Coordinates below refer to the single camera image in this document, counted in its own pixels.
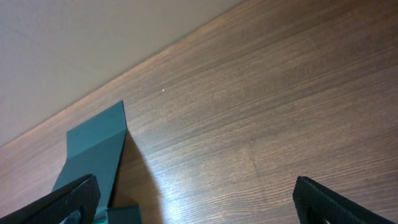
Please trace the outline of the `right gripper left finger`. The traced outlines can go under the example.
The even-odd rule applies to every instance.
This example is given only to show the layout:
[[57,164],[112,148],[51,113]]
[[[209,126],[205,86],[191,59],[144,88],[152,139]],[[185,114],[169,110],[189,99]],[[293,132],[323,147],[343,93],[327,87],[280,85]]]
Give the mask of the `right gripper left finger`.
[[96,176],[86,174],[1,218],[1,223],[92,223],[101,197]]

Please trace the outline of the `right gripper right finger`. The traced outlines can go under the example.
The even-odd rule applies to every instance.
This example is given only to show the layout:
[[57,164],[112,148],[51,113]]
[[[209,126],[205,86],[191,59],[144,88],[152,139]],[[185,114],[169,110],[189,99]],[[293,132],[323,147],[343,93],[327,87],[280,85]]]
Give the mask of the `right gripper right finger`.
[[297,177],[293,200],[301,224],[391,223],[390,220],[305,177]]

